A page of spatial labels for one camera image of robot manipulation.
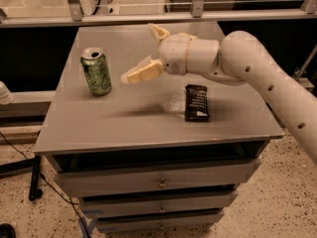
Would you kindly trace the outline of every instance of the black package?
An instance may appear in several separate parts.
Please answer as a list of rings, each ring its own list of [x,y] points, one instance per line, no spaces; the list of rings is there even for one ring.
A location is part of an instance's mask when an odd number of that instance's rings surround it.
[[[186,87],[185,121],[208,121],[207,87],[188,84]]]

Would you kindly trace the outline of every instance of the black metal stand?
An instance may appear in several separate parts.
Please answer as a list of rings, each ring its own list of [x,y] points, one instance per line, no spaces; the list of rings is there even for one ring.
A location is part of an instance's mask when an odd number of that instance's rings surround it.
[[[43,194],[42,190],[38,188],[40,165],[41,156],[35,156],[32,159],[2,165],[0,166],[0,179],[17,176],[32,171],[29,201],[34,201],[37,198],[41,198]]]

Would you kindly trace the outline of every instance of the gray tabletop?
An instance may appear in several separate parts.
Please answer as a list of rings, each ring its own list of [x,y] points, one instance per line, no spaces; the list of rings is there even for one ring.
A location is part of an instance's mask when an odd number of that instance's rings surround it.
[[[221,41],[217,23],[161,25]],[[261,96],[248,84],[228,86],[199,75],[160,78],[135,85],[120,82],[141,59],[158,56],[159,44],[147,25],[80,28],[34,152],[37,155],[189,146],[279,138],[282,131]],[[99,47],[110,68],[112,91],[89,93],[81,52]],[[211,119],[185,122],[185,86],[208,87]]]

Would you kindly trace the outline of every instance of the drawer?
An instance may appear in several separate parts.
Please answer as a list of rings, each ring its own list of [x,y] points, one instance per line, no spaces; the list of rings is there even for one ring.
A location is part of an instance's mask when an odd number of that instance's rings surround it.
[[[96,221],[96,228],[102,233],[123,232],[165,227],[210,225],[218,222],[223,211],[206,210],[192,213],[180,213],[166,216],[145,216],[137,218],[105,218]]]
[[[260,163],[259,159],[244,159],[68,173],[56,175],[55,182],[70,197],[235,184],[246,182]]]
[[[168,213],[227,207],[237,195],[235,191],[212,191],[209,187],[168,190],[150,195],[141,193],[95,201],[81,200],[80,209],[89,218]]]

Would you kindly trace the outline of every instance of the power cord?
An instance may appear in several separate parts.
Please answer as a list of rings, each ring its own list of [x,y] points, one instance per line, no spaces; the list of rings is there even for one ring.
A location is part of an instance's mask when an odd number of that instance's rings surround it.
[[[21,152],[20,150],[18,150],[14,145],[12,145],[12,144],[7,140],[7,138],[3,135],[3,133],[2,133],[1,131],[0,131],[0,135],[1,135],[1,137],[4,139],[4,141],[5,141],[9,146],[11,146],[14,150],[16,150],[19,154],[21,154],[26,160],[28,160],[28,158],[26,157],[26,155],[25,155],[23,152]],[[61,193],[59,193],[59,192],[47,181],[47,179],[46,179],[46,177],[44,176],[44,174],[40,173],[40,178],[41,178],[48,186],[50,186],[51,189],[52,189],[54,192],[56,192],[65,202],[69,203],[69,204],[72,206],[72,208],[74,209],[76,215],[79,217],[79,220],[80,220],[80,222],[82,223],[82,225],[83,225],[83,227],[84,227],[84,229],[85,229],[85,232],[86,232],[87,237],[88,237],[88,238],[91,238],[91,237],[90,237],[90,234],[89,234],[89,232],[88,232],[88,228],[87,228],[87,225],[86,225],[85,221],[84,221],[83,218],[80,216],[79,212],[77,211],[77,209],[76,209],[75,206],[74,206],[74,205],[78,205],[79,203],[73,202],[73,201],[71,200],[71,198],[69,198],[69,200],[67,200]]]

